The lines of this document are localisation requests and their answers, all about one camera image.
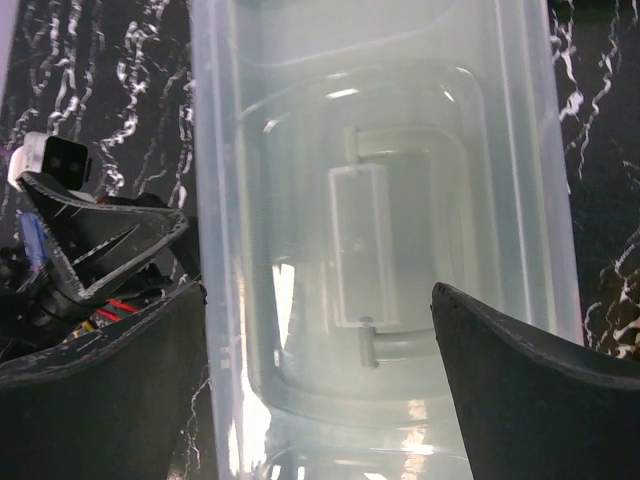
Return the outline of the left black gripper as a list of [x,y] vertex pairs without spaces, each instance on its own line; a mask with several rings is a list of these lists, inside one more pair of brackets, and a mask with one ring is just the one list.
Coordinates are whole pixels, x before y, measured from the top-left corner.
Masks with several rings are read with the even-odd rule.
[[115,323],[161,297],[171,279],[155,264],[169,250],[190,280],[200,279],[200,248],[177,239],[180,210],[82,200],[44,173],[18,184],[42,222],[49,257],[1,249],[1,348],[44,350],[98,314]]

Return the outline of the clear grey plastic toolbox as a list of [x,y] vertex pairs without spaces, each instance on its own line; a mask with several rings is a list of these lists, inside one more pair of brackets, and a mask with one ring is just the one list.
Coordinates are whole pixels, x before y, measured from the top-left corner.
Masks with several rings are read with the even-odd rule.
[[222,479],[468,479],[435,284],[572,342],[543,1],[196,1]]

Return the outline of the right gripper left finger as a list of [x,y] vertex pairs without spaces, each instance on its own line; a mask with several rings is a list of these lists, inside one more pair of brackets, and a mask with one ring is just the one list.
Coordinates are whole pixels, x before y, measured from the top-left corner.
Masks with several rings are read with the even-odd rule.
[[120,322],[1,367],[4,479],[164,479],[204,347],[185,284]]

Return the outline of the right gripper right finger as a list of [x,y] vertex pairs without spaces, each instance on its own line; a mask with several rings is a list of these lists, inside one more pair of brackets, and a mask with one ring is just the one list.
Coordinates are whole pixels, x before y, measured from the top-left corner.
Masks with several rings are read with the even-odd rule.
[[636,479],[639,365],[438,283],[432,315],[476,479]]

